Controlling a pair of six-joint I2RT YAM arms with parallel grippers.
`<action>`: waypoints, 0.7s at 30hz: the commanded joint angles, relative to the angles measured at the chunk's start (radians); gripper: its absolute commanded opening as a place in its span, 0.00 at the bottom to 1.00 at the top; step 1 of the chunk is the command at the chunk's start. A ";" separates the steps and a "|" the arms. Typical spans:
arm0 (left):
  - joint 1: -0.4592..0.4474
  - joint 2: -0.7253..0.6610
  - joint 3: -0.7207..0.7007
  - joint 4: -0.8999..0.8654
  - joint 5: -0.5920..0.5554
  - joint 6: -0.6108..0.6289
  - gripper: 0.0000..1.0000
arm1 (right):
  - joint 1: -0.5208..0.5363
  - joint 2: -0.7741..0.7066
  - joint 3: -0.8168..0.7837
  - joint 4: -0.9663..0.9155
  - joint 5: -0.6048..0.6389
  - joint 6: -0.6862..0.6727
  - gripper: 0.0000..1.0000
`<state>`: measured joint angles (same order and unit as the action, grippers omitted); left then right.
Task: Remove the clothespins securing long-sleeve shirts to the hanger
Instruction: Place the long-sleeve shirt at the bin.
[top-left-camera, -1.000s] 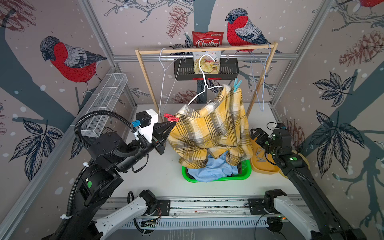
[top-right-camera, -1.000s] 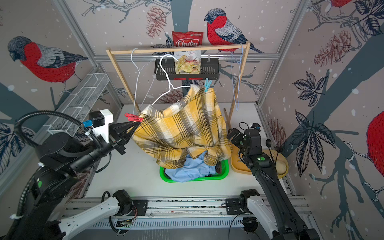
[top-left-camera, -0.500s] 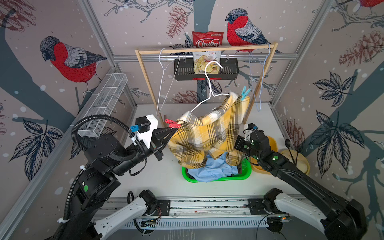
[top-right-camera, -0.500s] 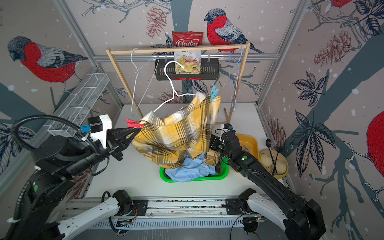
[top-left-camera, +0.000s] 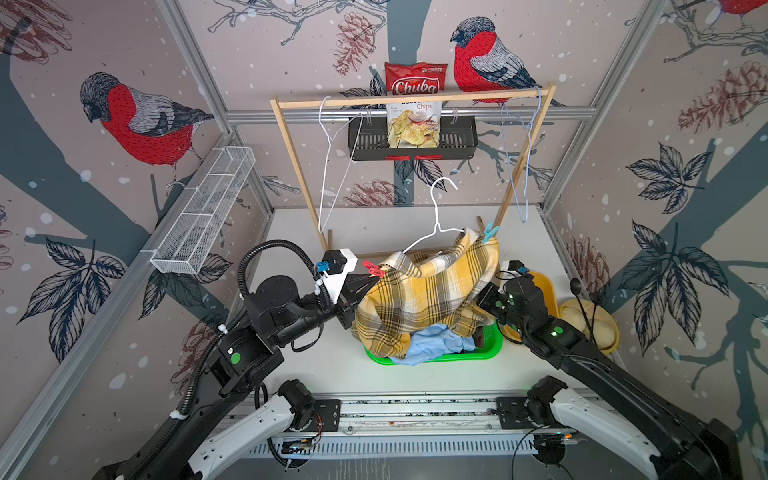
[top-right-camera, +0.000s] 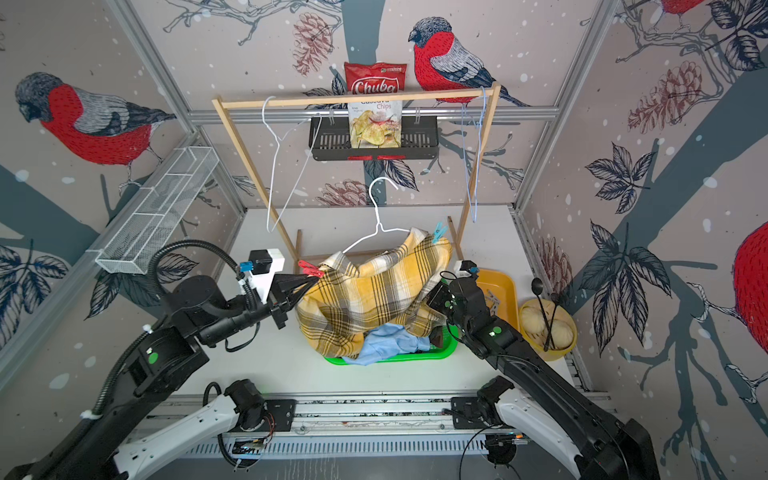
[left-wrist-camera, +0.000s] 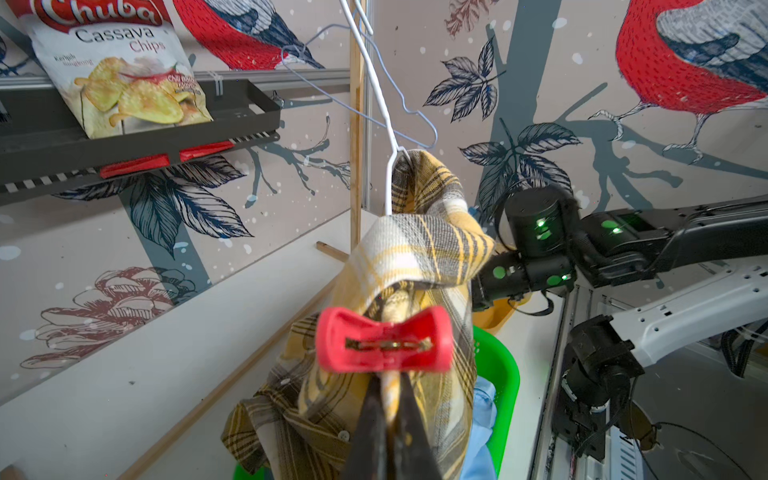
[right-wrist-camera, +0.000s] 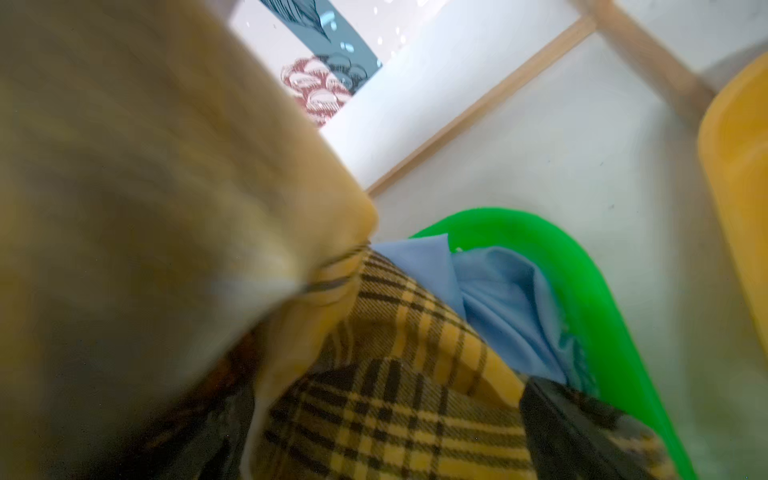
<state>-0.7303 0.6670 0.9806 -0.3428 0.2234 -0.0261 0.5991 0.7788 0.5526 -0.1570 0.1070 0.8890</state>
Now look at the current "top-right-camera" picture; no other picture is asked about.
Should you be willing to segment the red clothespin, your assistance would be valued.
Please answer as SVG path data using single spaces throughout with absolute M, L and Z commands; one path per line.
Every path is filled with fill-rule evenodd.
M 316 266 L 305 260 L 299 260 L 297 262 L 297 267 L 299 268 L 301 274 L 307 276 L 322 278 L 325 275 L 325 272 L 319 266 Z

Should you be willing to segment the white clothespin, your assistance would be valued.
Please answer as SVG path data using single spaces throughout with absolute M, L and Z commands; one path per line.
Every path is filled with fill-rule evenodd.
M 485 292 L 485 301 L 490 313 L 497 315 L 501 300 L 491 290 L 487 290 Z

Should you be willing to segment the yellow plaid shirt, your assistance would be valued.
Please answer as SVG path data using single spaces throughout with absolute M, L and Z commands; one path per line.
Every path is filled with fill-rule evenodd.
M 418 228 L 396 249 L 362 264 L 337 252 L 319 263 L 318 282 L 296 306 L 300 330 L 326 358 L 358 357 L 369 332 L 385 324 L 427 338 L 446 324 L 426 298 L 451 258 L 449 240 Z

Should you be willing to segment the light blue shirt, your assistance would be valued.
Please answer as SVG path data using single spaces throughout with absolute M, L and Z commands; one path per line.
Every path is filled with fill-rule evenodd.
M 384 324 L 365 335 L 360 352 L 354 357 L 343 357 L 350 365 L 368 366 L 392 359 L 398 355 L 429 352 L 428 337 L 417 337 L 402 325 Z

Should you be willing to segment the green plastic mesh basket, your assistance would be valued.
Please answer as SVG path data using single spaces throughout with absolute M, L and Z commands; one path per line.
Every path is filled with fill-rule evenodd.
M 443 328 L 444 347 L 442 349 L 430 349 L 429 352 L 418 354 L 398 355 L 392 359 L 378 363 L 424 361 L 424 360 L 443 360 L 453 354 L 458 346 L 459 329 L 455 326 L 439 326 Z M 343 357 L 326 358 L 326 361 L 337 366 L 350 365 L 344 362 Z

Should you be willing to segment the teal clothespin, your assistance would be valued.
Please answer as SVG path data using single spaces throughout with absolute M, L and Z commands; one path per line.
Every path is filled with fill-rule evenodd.
M 444 224 L 443 222 L 438 222 L 432 233 L 432 243 L 436 244 L 437 242 L 439 242 L 446 234 L 448 228 L 449 226 L 447 224 Z

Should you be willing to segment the white blue wire hanger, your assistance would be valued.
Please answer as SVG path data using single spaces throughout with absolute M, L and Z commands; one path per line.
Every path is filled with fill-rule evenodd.
M 464 104 L 461 107 L 461 132 L 462 132 L 462 160 L 465 163 L 465 188 L 466 188 L 466 200 L 468 201 L 468 217 L 473 223 L 477 221 L 478 214 L 478 200 L 477 200 L 477 180 L 472 180 L 472 175 L 475 173 L 476 167 L 474 161 L 479 157 L 479 149 L 482 146 L 482 128 L 484 126 L 485 114 L 488 106 L 488 94 L 485 87 L 481 88 L 482 92 L 482 107 L 479 114 L 479 119 L 474 120 L 467 116 L 468 104 Z M 476 145 L 473 149 L 474 157 L 468 160 L 467 157 L 467 134 L 464 130 L 465 125 L 472 125 L 476 132 Z

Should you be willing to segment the dark multicolour plaid shirt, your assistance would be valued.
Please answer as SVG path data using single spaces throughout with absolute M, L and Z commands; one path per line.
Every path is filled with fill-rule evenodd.
M 442 327 L 436 327 L 429 335 L 431 349 L 442 349 L 444 347 L 444 333 Z

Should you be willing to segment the white hanger of yellow shirt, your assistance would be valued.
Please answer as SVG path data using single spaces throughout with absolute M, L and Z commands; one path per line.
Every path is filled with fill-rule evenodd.
M 395 182 L 394 182 L 392 179 L 388 178 L 387 176 L 379 176 L 379 177 L 375 178 L 375 179 L 374 179 L 374 180 L 373 180 L 373 181 L 370 183 L 370 185 L 369 185 L 369 187 L 368 187 L 368 196 L 369 196 L 369 199 L 371 200 L 371 202 L 372 202 L 372 205 L 373 205 L 373 208 L 374 208 L 374 215 L 375 215 L 375 225 L 374 225 L 374 230 L 373 230 L 373 232 L 372 232 L 372 233 L 369 233 L 369 234 L 367 234 L 367 235 L 364 235 L 364 236 L 362 236 L 361 238 L 359 238 L 359 239 L 357 239 L 356 241 L 354 241 L 354 242 L 353 242 L 351 245 L 349 245 L 349 246 L 348 246 L 346 249 L 344 249 L 344 250 L 342 251 L 342 253 L 343 253 L 343 254 L 348 254 L 348 253 L 350 253 L 350 252 L 351 252 L 351 251 L 352 251 L 352 250 L 353 250 L 353 249 L 354 249 L 356 246 L 358 246 L 358 245 L 359 245 L 359 244 L 361 244 L 362 242 L 364 242 L 364 241 L 366 241 L 366 240 L 369 240 L 369 239 L 371 239 L 371 238 L 374 238 L 374 237 L 376 237 L 377 235 L 379 235 L 379 234 L 381 234 L 381 233 L 392 233 L 392 232 L 403 232 L 403 233 L 409 233 L 409 230 L 408 230 L 408 229 L 403 229 L 403 228 L 398 228 L 398 227 L 394 227 L 394 228 L 386 228 L 386 227 L 383 225 L 383 222 L 382 222 L 382 220 L 381 220 L 380 205 L 379 205 L 379 202 L 376 200 L 376 198 L 375 198 L 375 195 L 374 195 L 374 192 L 373 192 L 374 188 L 375 188 L 375 187 L 376 187 L 376 186 L 377 186 L 379 183 L 381 183 L 381 182 L 387 182 L 388 184 L 390 184 L 391 186 L 393 186 L 393 187 L 394 187 L 396 190 L 398 190 L 398 189 L 399 189 L 399 186 L 398 186 L 398 185 L 397 185 L 397 184 L 396 184 L 396 183 L 395 183 Z

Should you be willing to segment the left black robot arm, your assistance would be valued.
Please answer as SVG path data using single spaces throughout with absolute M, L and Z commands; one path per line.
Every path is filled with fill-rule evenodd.
M 217 283 L 198 275 L 167 291 L 159 275 L 162 260 L 185 247 L 207 250 L 234 272 L 240 295 L 225 299 Z M 227 344 L 248 328 L 272 319 L 283 328 L 288 314 L 318 282 L 307 274 L 285 274 L 277 249 L 253 250 L 235 262 L 220 247 L 180 240 L 150 259 L 148 282 L 164 317 L 147 327 L 118 357 L 92 409 L 40 461 L 14 467 L 10 479 L 145 479 L 198 442 L 234 428 L 255 429 L 266 420 L 265 400 L 249 380 L 238 380 L 212 402 L 144 439 L 127 437 L 145 417 L 182 387 L 209 360 L 207 349 Z

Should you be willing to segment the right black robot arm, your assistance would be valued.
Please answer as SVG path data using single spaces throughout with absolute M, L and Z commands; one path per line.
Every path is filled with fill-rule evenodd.
M 657 479 L 648 431 L 620 421 L 580 393 L 491 314 L 472 277 L 442 280 L 428 306 L 459 329 L 460 340 L 498 371 L 477 393 L 488 423 L 521 431 L 576 479 Z

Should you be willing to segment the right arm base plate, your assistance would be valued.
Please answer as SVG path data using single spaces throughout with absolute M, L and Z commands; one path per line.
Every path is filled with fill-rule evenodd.
M 479 430 L 500 424 L 494 405 L 481 397 L 452 397 L 447 412 L 456 430 Z

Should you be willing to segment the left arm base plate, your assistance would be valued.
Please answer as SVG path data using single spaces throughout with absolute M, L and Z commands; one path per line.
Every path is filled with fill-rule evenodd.
M 267 399 L 258 413 L 240 416 L 228 433 L 259 434 L 290 432 L 296 412 L 295 399 Z

